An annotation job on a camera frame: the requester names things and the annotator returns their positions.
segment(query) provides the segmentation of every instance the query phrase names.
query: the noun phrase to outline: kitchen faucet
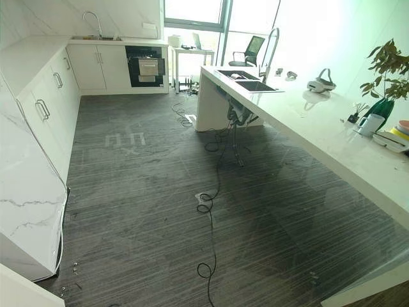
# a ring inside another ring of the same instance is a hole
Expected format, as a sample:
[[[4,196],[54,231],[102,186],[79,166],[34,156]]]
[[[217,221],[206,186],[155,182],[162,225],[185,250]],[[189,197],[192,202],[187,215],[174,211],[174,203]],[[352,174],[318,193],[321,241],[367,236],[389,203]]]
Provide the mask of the kitchen faucet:
[[[96,21],[98,22],[98,33],[99,33],[99,35],[100,35],[100,40],[101,40],[101,39],[102,39],[102,30],[101,30],[100,19],[98,18],[98,16],[96,15],[96,13],[91,12],[91,11],[85,11],[85,12],[82,14],[82,19],[83,19],[83,20],[85,20],[85,15],[87,15],[88,13],[94,15],[95,18],[96,18]]]
[[[280,38],[280,30],[279,28],[274,28],[271,30],[270,35],[268,36],[268,43],[266,48],[266,53],[264,54],[264,59],[261,66],[258,67],[258,76],[263,77],[263,83],[266,83],[267,77],[270,73],[271,62],[274,57],[275,49],[277,48],[277,44]],[[266,70],[261,72],[261,67],[265,67]]]

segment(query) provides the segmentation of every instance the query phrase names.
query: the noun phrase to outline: kitchen island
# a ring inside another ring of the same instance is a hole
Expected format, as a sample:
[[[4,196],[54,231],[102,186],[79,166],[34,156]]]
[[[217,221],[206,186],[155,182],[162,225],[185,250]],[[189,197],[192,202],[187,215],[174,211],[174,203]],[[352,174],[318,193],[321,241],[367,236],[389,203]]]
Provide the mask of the kitchen island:
[[[409,230],[409,163],[403,154],[380,147],[355,132],[346,121],[352,102],[335,92],[311,93],[297,81],[269,84],[283,92],[250,93],[220,73],[226,68],[202,67],[196,130],[223,129],[228,125],[228,98],[241,103],[263,121],[279,129],[313,157],[347,181],[390,217]],[[344,306],[409,280],[406,251],[322,302]]]

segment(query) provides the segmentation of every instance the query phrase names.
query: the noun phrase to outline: sink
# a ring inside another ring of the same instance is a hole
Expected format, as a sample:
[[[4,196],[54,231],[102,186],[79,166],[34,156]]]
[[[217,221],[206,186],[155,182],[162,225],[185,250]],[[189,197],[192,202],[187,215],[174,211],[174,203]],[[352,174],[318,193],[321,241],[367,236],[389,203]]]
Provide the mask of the sink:
[[[114,40],[113,36],[103,36],[102,39],[99,36],[95,35],[87,35],[87,36],[73,36],[71,37],[72,40]],[[116,38],[116,41],[122,41],[120,37]]]
[[[221,74],[224,74],[225,76],[232,78],[233,80],[258,80],[257,77],[254,77],[253,75],[250,75],[247,72],[244,72],[243,70],[218,70]],[[231,75],[236,74],[238,78],[234,78]]]
[[[237,84],[243,86],[246,90],[248,90],[251,93],[278,93],[282,92],[278,89],[274,89],[269,87],[268,85],[265,85],[264,83],[260,81],[243,81],[243,80],[238,80],[236,81]]]

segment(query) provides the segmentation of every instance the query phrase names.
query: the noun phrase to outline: white headset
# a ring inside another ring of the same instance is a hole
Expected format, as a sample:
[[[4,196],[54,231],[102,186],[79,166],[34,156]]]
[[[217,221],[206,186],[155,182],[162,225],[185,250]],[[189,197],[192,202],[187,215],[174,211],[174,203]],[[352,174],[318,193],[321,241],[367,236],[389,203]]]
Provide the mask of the white headset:
[[[328,78],[330,79],[329,81],[324,80],[321,78],[322,74],[324,71],[328,70]],[[310,91],[315,91],[316,93],[323,93],[324,91],[332,91],[334,88],[336,88],[336,84],[332,82],[331,80],[331,70],[329,68],[324,68],[320,75],[313,81],[309,81],[307,83],[307,88]]]

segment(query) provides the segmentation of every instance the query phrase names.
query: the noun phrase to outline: black oven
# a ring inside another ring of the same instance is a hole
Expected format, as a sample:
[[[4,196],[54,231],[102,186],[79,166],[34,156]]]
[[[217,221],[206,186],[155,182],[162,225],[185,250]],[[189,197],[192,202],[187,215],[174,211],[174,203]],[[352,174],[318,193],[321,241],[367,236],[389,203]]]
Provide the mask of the black oven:
[[[132,87],[163,87],[165,60],[161,47],[125,46]]]

